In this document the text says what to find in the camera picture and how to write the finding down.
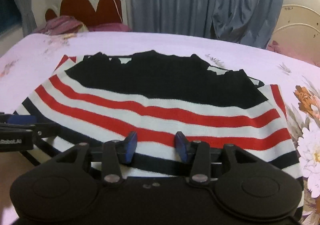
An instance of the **striped clothing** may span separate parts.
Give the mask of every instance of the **striped clothing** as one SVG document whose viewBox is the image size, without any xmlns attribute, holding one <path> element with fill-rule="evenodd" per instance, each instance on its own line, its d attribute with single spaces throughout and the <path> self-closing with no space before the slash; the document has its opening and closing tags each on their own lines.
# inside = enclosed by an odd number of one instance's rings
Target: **striped clothing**
<svg viewBox="0 0 320 225">
<path fill-rule="evenodd" d="M 211 147 L 238 145 L 302 181 L 279 87 L 243 70 L 212 67 L 196 55 L 64 56 L 17 113 L 61 125 L 59 137 L 23 152 L 35 164 L 79 142 L 99 146 L 136 131 L 134 162 L 122 166 L 124 177 L 188 175 L 174 149 L 174 134 L 182 131 Z M 99 168 L 93 163 L 92 173 Z"/>
</svg>

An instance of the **heart-shaped headboard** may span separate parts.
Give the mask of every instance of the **heart-shaped headboard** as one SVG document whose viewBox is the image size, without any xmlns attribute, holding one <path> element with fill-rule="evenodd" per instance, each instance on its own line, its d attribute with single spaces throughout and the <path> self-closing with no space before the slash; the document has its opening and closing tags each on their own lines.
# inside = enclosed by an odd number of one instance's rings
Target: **heart-shaped headboard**
<svg viewBox="0 0 320 225">
<path fill-rule="evenodd" d="M 127 25 L 125 0 L 115 2 L 123 23 Z M 62 0 L 60 9 L 47 9 L 46 21 L 56 18 L 57 14 L 73 16 L 86 26 L 121 22 L 113 0 Z"/>
</svg>

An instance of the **window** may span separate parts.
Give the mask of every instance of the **window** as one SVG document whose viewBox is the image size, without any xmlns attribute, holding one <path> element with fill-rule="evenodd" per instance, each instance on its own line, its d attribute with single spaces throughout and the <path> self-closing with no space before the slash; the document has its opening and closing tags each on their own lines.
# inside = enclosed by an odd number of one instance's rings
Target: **window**
<svg viewBox="0 0 320 225">
<path fill-rule="evenodd" d="M 0 35 L 21 24 L 21 14 L 14 0 L 0 0 Z"/>
</svg>

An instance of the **red headboard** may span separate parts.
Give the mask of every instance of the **red headboard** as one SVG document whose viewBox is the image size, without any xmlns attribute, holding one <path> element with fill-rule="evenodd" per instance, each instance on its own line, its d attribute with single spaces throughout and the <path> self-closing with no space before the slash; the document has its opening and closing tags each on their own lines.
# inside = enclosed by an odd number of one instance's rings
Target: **red headboard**
<svg viewBox="0 0 320 225">
<path fill-rule="evenodd" d="M 115 0 L 119 14 L 122 18 L 121 1 Z M 99 0 L 97 11 L 94 10 L 89 0 L 62 0 L 60 15 L 69 15 L 82 21 L 86 26 L 96 26 L 103 23 L 121 22 L 113 0 Z M 56 18 L 53 9 L 45 13 L 45 20 Z"/>
</svg>

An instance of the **bed sheet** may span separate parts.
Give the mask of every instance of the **bed sheet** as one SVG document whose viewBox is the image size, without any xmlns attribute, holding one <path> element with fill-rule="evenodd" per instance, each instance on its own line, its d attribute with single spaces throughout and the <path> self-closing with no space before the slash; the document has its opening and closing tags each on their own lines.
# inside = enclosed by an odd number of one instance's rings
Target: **bed sheet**
<svg viewBox="0 0 320 225">
<path fill-rule="evenodd" d="M 278 84 L 286 104 L 288 129 L 298 149 L 303 170 L 305 195 L 303 224 L 319 224 L 320 219 L 320 68 L 267 50 L 197 37 L 135 32 L 84 32 L 60 36 L 31 34 L 0 58 L 0 111 L 11 113 L 43 81 L 63 55 L 79 56 L 102 52 L 131 55 L 154 49 L 163 54 L 197 54 L 213 66 L 244 69 L 248 76 L 265 84 Z M 0 172 L 6 159 L 14 166 L 30 169 L 24 159 L 0 155 Z M 9 186 L 19 172 L 8 172 L 0 180 L 2 224 L 17 218 L 8 196 Z"/>
</svg>

